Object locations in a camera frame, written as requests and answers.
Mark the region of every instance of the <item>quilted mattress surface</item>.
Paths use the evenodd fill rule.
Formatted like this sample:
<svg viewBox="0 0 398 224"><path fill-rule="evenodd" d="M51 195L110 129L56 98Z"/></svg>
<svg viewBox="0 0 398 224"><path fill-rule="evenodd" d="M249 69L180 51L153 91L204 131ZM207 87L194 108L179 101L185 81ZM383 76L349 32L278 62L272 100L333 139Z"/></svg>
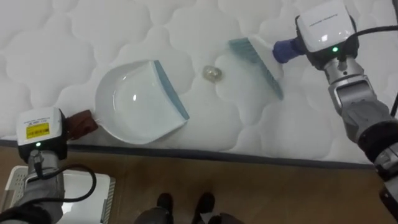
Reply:
<svg viewBox="0 0 398 224"><path fill-rule="evenodd" d="M56 106L95 112L95 91L111 68L160 60L190 120L148 144L314 161L368 163L345 134L323 72L306 57L284 65L283 101L260 74L237 66L227 41L254 34L295 37L294 19L322 0L0 0L0 137L13 140L18 113ZM359 30L395 25L391 0L346 0ZM360 38L358 62L379 99L398 90L398 36ZM202 76L213 65L224 79ZM78 144L138 147L102 129Z"/></svg>

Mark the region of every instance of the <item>person's foot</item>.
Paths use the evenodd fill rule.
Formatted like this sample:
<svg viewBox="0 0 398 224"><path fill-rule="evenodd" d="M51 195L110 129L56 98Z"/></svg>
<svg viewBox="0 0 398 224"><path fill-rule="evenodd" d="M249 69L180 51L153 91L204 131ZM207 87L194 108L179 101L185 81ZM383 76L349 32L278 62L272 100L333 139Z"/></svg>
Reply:
<svg viewBox="0 0 398 224"><path fill-rule="evenodd" d="M157 198L156 206L166 209L171 215L173 215L173 197L168 193L162 193Z"/></svg>
<svg viewBox="0 0 398 224"><path fill-rule="evenodd" d="M204 193L197 204L195 209L195 214L193 216L192 224L197 224L201 221L200 214L212 212L214 209L214 204L216 203L216 199L212 193L206 192Z"/></svg>

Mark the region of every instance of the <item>black cable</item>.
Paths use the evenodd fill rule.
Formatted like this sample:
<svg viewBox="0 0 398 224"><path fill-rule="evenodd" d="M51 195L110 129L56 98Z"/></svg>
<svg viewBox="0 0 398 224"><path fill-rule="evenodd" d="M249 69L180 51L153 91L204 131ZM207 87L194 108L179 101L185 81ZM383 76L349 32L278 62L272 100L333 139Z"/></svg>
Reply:
<svg viewBox="0 0 398 224"><path fill-rule="evenodd" d="M37 199L30 200L30 201L22 204L21 206L32 205L34 203L42 203L42 202L68 202L68 203L70 203L70 202L80 202L80 201L90 197L93 194L93 192L94 192L94 190L95 190L95 188L97 186L97 178L95 176L94 171L91 170L89 167L84 166L83 164L70 164L70 165L64 166L61 169L59 169L59 170L57 170L57 171L55 171L55 172L53 172L51 174L43 175L42 178L40 178L40 179L42 179L42 180L51 179L51 178L56 177L57 175L61 174L63 171L65 171L67 169L71 169L71 168L83 169L83 170L87 171L91 175L93 183L91 185L90 190L86 194L84 194L81 197L77 197L77 198L37 198Z"/></svg>
<svg viewBox="0 0 398 224"><path fill-rule="evenodd" d="M346 42L343 45L343 48L340 52L340 57L339 57L339 61L340 62L345 62L347 60L347 46L349 46L351 44L351 42L353 41L353 39L355 39L356 37L359 37L361 35L364 34L372 34L375 32L385 32L385 31L395 31L398 30L398 26L382 26L382 27L375 27L375 28L370 28L370 29L366 29L366 30L361 30L359 32L356 32L355 34L349 36L346 39Z"/></svg>
<svg viewBox="0 0 398 224"><path fill-rule="evenodd" d="M397 96L396 96L396 100L394 101L394 104L392 105L392 108L391 108L391 116L393 118L396 117L397 109L398 109L398 93L397 93Z"/></svg>

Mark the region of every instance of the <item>blue brush bristles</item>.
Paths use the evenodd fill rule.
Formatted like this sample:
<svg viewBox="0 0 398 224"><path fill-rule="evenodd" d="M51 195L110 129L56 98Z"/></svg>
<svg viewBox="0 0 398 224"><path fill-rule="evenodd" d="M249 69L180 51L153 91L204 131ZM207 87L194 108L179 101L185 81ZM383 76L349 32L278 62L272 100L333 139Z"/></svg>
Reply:
<svg viewBox="0 0 398 224"><path fill-rule="evenodd" d="M248 38L234 39L230 40L228 42L228 45L235 55L242 58L243 60L258 65L262 71L262 74L266 78L267 83L275 91L278 98L280 100L283 100L284 93L278 81L274 78L274 76L268 70L265 63L261 60L259 54L255 50L253 45L250 43L250 40Z"/></svg>

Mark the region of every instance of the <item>yellow label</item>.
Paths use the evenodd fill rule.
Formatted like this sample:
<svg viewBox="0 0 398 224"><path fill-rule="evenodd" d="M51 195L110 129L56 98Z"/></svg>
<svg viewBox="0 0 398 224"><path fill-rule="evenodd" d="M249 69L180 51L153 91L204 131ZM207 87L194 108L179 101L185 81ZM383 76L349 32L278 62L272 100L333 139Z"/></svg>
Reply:
<svg viewBox="0 0 398 224"><path fill-rule="evenodd" d="M50 134L48 123L36 124L26 128L26 139L36 138L48 134Z"/></svg>

